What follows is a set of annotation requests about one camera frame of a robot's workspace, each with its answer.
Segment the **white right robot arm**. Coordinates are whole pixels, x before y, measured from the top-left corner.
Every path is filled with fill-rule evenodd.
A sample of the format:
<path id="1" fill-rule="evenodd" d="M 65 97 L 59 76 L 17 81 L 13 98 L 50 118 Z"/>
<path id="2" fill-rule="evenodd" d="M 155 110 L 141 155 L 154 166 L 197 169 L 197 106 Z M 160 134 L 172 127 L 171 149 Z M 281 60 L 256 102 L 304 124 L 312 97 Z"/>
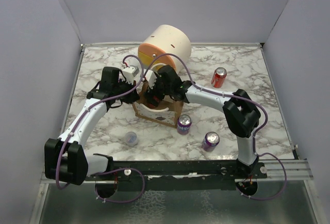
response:
<path id="1" fill-rule="evenodd" d="M 145 79 L 149 86 L 144 97 L 152 107 L 169 96 L 173 101 L 200 104 L 222 112 L 230 131 L 237 137 L 238 174 L 249 178 L 255 173 L 258 157 L 253 132 L 259 125 L 261 113 L 244 90 L 221 93 L 203 88 L 195 82 L 181 80 L 170 65 L 162 66 L 157 72 L 148 70 Z"/>

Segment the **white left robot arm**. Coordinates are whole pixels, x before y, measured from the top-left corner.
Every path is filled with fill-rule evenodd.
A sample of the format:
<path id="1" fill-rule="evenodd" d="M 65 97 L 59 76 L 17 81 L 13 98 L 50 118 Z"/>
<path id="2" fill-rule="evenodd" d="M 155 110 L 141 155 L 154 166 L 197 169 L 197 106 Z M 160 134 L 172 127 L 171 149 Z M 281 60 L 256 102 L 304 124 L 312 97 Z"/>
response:
<path id="1" fill-rule="evenodd" d="M 44 173 L 46 178 L 58 182 L 81 185 L 86 177 L 97 174 L 108 180 L 114 167 L 110 157 L 100 154 L 86 155 L 84 146 L 96 124 L 116 101 L 132 104 L 139 99 L 135 77 L 139 69 L 104 67 L 101 80 L 87 93 L 82 110 L 71 125 L 57 139 L 48 139 L 44 146 Z"/>

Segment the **brown canvas bag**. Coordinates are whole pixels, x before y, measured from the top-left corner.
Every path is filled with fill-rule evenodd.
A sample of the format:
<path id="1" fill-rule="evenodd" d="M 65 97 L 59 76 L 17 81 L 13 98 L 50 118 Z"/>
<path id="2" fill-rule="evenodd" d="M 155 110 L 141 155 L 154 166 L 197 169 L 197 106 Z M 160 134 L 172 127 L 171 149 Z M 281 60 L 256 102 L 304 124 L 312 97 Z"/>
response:
<path id="1" fill-rule="evenodd" d="M 157 68 L 165 66 L 164 63 L 157 63 L 151 67 L 151 70 L 156 72 Z M 139 91 L 140 99 L 133 103 L 133 109 L 135 111 L 135 116 L 156 122 L 169 127 L 177 128 L 177 120 L 182 113 L 183 101 L 175 101 L 169 96 L 165 96 L 164 99 L 159 103 L 156 108 L 150 108 L 147 104 L 145 93 L 148 88 L 148 83 L 145 81 L 142 84 L 142 88 Z"/>

